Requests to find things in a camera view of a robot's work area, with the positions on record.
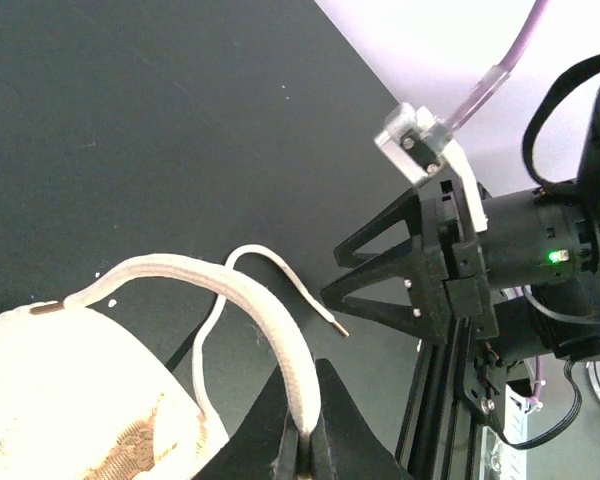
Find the white beige sneaker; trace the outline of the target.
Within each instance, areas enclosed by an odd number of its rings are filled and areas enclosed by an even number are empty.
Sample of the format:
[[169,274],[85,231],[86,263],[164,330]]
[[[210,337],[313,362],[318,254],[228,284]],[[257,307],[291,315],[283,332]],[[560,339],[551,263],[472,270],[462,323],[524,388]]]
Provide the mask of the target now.
[[109,317],[0,314],[0,479],[190,479],[228,439]]

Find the white shoelace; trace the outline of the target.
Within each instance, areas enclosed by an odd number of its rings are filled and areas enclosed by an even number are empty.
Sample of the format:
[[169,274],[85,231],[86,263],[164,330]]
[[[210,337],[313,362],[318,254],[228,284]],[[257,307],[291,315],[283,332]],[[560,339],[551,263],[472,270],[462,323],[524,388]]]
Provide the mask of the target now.
[[275,252],[258,244],[238,247],[225,264],[210,263],[183,255],[154,253],[127,259],[90,286],[64,300],[30,309],[33,315],[84,308],[100,301],[123,284],[145,277],[175,279],[205,288],[217,294],[216,304],[196,336],[192,351],[192,381],[196,403],[205,416],[218,420],[206,391],[203,372],[203,345],[224,304],[231,301],[248,313],[268,340],[284,380],[289,411],[302,439],[310,437],[319,421],[321,398],[318,377],[309,347],[288,309],[266,287],[234,269],[245,254],[261,255],[291,280],[303,298],[342,335],[348,331],[335,320],[307,290],[291,267]]

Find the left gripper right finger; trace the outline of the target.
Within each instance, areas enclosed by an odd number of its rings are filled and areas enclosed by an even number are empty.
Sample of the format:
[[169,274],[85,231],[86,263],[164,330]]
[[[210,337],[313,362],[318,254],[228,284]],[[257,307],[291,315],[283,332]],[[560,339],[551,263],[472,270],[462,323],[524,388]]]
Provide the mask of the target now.
[[408,479],[409,473],[374,435],[332,363],[315,363],[321,414],[311,435],[314,479]]

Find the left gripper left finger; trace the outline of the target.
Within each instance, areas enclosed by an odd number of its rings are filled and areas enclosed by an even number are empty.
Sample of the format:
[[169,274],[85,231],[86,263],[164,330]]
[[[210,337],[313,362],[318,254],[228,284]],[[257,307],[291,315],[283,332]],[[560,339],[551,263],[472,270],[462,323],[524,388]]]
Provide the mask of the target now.
[[281,371],[276,369],[235,434],[196,477],[296,479],[298,447],[299,433],[287,404]]

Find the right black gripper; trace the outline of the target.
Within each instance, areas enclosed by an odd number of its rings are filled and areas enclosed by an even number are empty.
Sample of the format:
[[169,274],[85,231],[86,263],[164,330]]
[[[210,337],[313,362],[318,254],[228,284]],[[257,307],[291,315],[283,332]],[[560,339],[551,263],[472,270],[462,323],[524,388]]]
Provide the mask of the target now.
[[[358,250],[403,222],[413,249],[381,254]],[[336,264],[353,269],[321,290],[328,308],[377,322],[415,338],[445,344],[451,325],[468,320],[478,339],[500,333],[478,234],[457,181],[410,188],[334,249]],[[411,282],[409,305],[354,297],[392,278]]]

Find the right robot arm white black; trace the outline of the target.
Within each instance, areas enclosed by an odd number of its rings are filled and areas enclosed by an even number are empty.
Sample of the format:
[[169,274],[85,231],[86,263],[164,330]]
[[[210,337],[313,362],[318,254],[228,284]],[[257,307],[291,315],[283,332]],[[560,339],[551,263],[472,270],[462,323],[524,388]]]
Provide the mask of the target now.
[[522,141],[531,190],[488,197],[471,172],[452,165],[441,125],[394,125],[406,154],[433,168],[335,248],[345,274],[323,288],[326,306],[436,346],[502,333],[495,290],[556,284],[600,274],[600,90],[583,167],[573,181],[552,182],[533,163],[535,140],[555,108],[600,74],[600,55],[565,71],[551,86]]

